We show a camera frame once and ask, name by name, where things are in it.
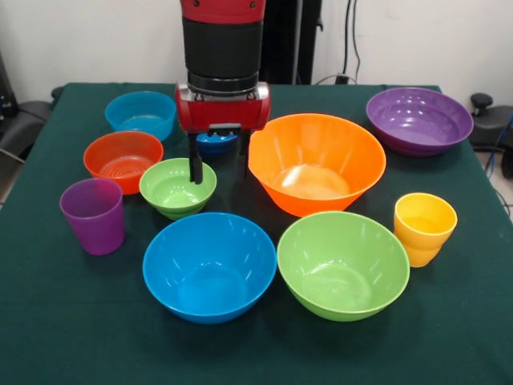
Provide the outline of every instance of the white wall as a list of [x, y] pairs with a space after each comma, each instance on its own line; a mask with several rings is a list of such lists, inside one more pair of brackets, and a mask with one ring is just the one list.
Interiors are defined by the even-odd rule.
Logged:
[[[313, 80], [342, 67], [345, 0], [324, 3]], [[462, 102], [486, 91], [513, 103], [513, 0], [358, 0], [357, 39], [360, 83], [435, 83]], [[71, 81], [186, 75], [178, 0], [0, 0], [0, 49], [21, 101]]]
[[[346, 4], [324, 0], [313, 81], [342, 69]], [[513, 103], [512, 0], [358, 0], [356, 35], [359, 83], [438, 84], [465, 104], [476, 91]]]
[[20, 101], [68, 82], [186, 79], [178, 0], [0, 0], [0, 50]]

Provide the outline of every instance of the light blue bowl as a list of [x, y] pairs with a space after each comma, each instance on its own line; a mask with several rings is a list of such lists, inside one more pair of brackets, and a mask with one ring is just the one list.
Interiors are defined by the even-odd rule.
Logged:
[[201, 213], [163, 229], [146, 250], [151, 294], [190, 322], [230, 321], [251, 308], [277, 270], [273, 242], [258, 225], [228, 213]]
[[219, 156], [235, 147], [237, 135], [212, 135], [208, 137], [207, 134], [200, 134], [196, 142], [201, 156]]
[[105, 118], [114, 131], [142, 131], [159, 140], [171, 135], [175, 117], [176, 104], [173, 99], [153, 91], [121, 95], [112, 100], [105, 110]]

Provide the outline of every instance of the orange bowl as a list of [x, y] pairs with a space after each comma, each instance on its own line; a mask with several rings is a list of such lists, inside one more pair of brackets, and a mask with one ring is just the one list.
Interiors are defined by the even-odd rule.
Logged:
[[143, 173], [164, 156], [160, 140], [146, 132], [120, 131], [95, 140], [83, 154], [83, 164], [95, 178], [110, 179], [123, 195], [139, 192]]
[[248, 166], [274, 203], [304, 217], [344, 210], [385, 172], [383, 147], [348, 120], [288, 115], [251, 136]]

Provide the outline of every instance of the table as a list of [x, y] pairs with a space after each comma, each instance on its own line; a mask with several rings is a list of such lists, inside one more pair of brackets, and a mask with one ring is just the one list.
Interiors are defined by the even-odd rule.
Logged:
[[[384, 88], [273, 86], [272, 117], [316, 111], [369, 128], [366, 101]], [[110, 131], [107, 103], [146, 89], [173, 91], [67, 85], [0, 211], [2, 383], [513, 383], [513, 227], [467, 142], [430, 159], [386, 150], [384, 177], [349, 207], [391, 229], [394, 202], [423, 191], [459, 214], [452, 238], [430, 265], [412, 270], [405, 293], [360, 322], [314, 316], [279, 273], [233, 322], [199, 326], [175, 317], [149, 294], [141, 270], [147, 245], [169, 220], [140, 196], [124, 199], [123, 247], [87, 256], [59, 212], [59, 196], [88, 177], [83, 151]], [[166, 158], [187, 155], [178, 128], [164, 146]], [[206, 210], [247, 217], [277, 243], [296, 218], [252, 176], [234, 178], [233, 156], [209, 163], [219, 184]]]

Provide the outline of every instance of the green bowl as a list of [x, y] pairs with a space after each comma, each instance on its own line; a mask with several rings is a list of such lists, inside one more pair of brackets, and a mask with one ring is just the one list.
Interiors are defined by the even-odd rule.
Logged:
[[217, 186], [217, 177], [203, 163], [203, 182], [189, 180], [187, 158], [168, 159], [151, 166], [141, 177], [143, 198], [162, 215], [177, 220], [196, 214], [207, 204]]
[[346, 212], [293, 223], [278, 244], [278, 268], [308, 310], [331, 321], [370, 317], [395, 301], [410, 279], [401, 242], [383, 225]]

